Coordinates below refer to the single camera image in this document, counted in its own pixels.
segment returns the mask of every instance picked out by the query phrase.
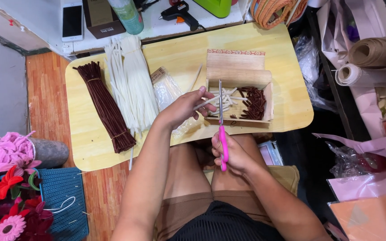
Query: green spray can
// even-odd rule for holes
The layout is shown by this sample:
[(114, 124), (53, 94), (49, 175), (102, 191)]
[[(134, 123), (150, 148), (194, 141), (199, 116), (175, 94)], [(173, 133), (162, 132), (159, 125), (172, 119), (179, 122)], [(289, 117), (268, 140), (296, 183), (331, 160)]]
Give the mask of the green spray can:
[(132, 0), (108, 0), (126, 31), (139, 34), (144, 29), (144, 23)]

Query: flower bouquet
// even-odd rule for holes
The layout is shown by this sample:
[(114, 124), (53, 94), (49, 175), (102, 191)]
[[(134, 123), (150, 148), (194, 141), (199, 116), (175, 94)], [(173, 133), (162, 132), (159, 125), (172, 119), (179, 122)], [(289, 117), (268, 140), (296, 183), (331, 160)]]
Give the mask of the flower bouquet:
[(53, 214), (44, 210), (27, 136), (7, 133), (0, 138), (0, 241), (51, 241), (47, 230)]

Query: scissors handle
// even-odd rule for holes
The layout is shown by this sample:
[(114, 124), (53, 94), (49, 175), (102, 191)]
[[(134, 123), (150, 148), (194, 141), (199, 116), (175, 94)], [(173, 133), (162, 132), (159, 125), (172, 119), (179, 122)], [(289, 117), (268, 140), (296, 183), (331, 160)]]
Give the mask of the scissors handle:
[(218, 136), (222, 145), (222, 154), (220, 156), (221, 170), (225, 172), (227, 170), (226, 162), (229, 160), (229, 150), (227, 149), (226, 132), (224, 131), (224, 126), (220, 126), (220, 128), (218, 128)]

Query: orange rope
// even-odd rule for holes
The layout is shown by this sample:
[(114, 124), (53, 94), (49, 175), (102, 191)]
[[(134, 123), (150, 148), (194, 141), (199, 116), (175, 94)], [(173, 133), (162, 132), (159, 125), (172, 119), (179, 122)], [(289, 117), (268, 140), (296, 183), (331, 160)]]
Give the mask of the orange rope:
[[(256, 20), (256, 22), (260, 24), (260, 26), (265, 29), (271, 29), (283, 21), (288, 20), (288, 17), (290, 16), (290, 13), (296, 5), (297, 1), (300, 1), (300, 3), (297, 8), (294, 9), (294, 14), (290, 19), (290, 22), (292, 22), (294, 19), (300, 17), (300, 15), (303, 13), (304, 8), (306, 8), (306, 5), (308, 4), (308, 0), (260, 0), (255, 14), (254, 7), (257, 3), (257, 0), (253, 0), (250, 8), (251, 15)], [(269, 22), (273, 13), (279, 11), (282, 8), (283, 10), (281, 16), (274, 19), (272, 22)]]

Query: pink gerbera flower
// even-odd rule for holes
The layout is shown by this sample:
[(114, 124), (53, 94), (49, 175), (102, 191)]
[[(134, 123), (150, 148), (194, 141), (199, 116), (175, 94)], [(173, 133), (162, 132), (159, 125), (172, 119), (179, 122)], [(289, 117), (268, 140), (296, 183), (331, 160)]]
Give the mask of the pink gerbera flower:
[(26, 227), (25, 218), (21, 215), (9, 216), (0, 223), (0, 241), (14, 241)]

